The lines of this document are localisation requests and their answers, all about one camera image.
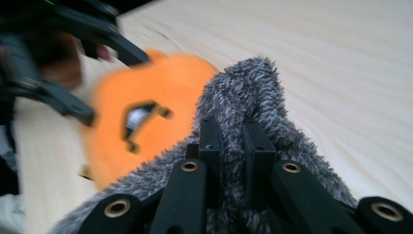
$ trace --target metal grommet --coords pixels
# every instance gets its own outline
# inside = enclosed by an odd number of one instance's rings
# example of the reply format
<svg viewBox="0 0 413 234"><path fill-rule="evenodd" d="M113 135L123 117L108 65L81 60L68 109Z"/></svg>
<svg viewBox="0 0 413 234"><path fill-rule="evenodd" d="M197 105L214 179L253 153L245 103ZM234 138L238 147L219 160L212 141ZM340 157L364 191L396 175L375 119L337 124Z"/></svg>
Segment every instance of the metal grommet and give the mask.
<svg viewBox="0 0 413 234"><path fill-rule="evenodd" d="M181 164L181 169L185 172L191 173L198 169L198 164L193 161L184 162Z"/></svg>
<svg viewBox="0 0 413 234"><path fill-rule="evenodd" d="M373 203L371 209L375 214L390 221L402 221L403 214L393 206L386 203Z"/></svg>
<svg viewBox="0 0 413 234"><path fill-rule="evenodd" d="M120 199L107 205L104 214L108 217L118 217L127 213L131 208L131 202L127 199Z"/></svg>
<svg viewBox="0 0 413 234"><path fill-rule="evenodd" d="M300 166L293 164L293 163L284 163L282 164L282 168L289 172L289 173L299 173L301 172Z"/></svg>

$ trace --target wooden table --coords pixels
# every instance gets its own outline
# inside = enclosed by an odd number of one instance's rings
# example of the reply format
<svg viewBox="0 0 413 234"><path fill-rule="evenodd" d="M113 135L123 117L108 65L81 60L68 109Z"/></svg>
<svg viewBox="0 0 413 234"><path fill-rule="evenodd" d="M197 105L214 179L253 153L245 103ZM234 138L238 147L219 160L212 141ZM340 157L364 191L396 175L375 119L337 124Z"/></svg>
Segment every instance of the wooden table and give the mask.
<svg viewBox="0 0 413 234"><path fill-rule="evenodd" d="M289 119L319 147L357 198L413 211L411 1L165 0L120 17L140 48L185 52L219 69L256 56L276 62ZM119 62L82 58L87 99ZM79 124L19 102L19 166L27 233L45 233L95 194Z"/></svg>

